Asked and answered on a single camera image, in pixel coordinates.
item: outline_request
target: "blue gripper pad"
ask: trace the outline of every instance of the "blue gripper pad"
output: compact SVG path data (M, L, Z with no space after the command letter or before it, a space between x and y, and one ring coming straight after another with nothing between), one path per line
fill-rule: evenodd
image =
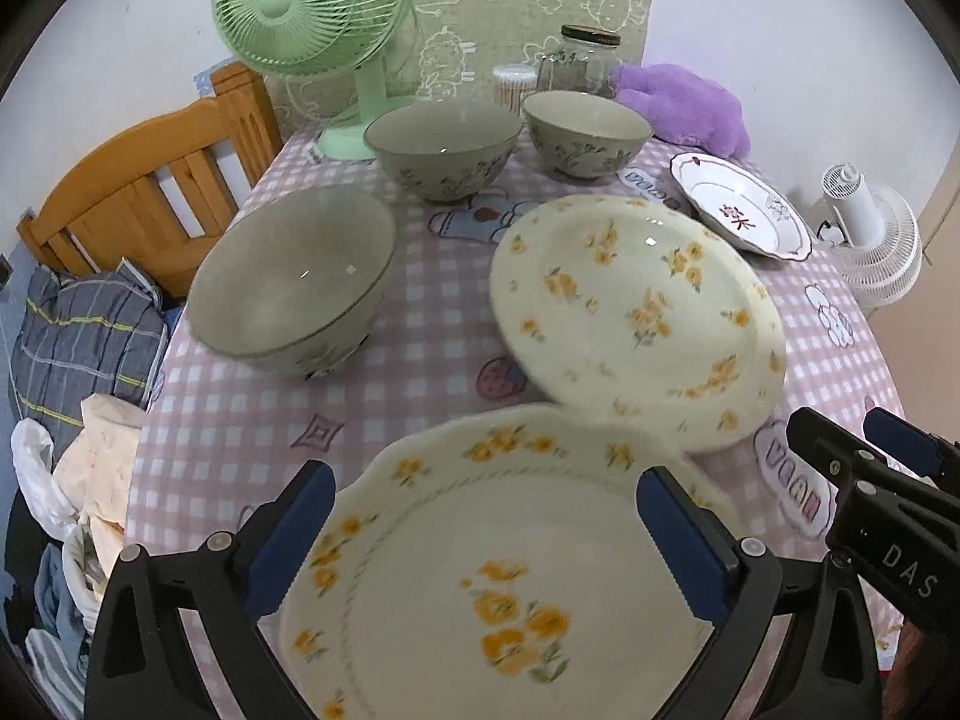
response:
M936 440L898 416L883 409L870 409L863 420L863 435L917 476L936 479L939 475Z
M637 513L664 557L693 616L721 626L730 616L728 590L739 575L739 560L663 467L647 469L637 482Z
M249 617L259 619L280 608L333 511L336 494L333 471L321 463L251 561L244 600Z

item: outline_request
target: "fan base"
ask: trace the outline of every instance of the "fan base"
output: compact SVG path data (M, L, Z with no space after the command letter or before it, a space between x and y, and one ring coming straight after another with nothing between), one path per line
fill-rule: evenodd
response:
M413 97L395 97L387 98L387 104L380 115L390 113L392 110L402 108L404 105L414 103ZM330 122L320 136L313 143L310 151L318 159L326 157L328 159L344 160L347 162L362 162L376 159L376 153L367 146L364 141L364 133L367 131L371 122L361 122L357 107L347 109L340 114L333 122Z

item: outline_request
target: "green fan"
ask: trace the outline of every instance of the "green fan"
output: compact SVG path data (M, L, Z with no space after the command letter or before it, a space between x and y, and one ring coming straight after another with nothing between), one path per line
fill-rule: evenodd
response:
M213 0L227 46L261 74L317 77L354 70L357 107L323 129L331 159L373 159L367 127L409 98L388 98L381 49L413 0Z

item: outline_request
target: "glass jar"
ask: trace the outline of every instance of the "glass jar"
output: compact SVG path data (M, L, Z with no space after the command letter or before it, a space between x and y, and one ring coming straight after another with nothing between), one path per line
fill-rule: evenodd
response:
M592 26L563 25L563 42L539 65L536 90L562 89L613 99L613 71L623 62L617 55L620 36Z

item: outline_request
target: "black lid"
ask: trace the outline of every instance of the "black lid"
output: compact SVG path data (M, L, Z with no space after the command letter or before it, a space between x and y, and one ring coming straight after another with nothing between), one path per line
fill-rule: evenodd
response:
M565 23L560 28L560 34L570 40L582 40L584 43L597 43L600 46L616 48L620 45L620 36L616 32L597 29L595 26L578 26L574 23Z

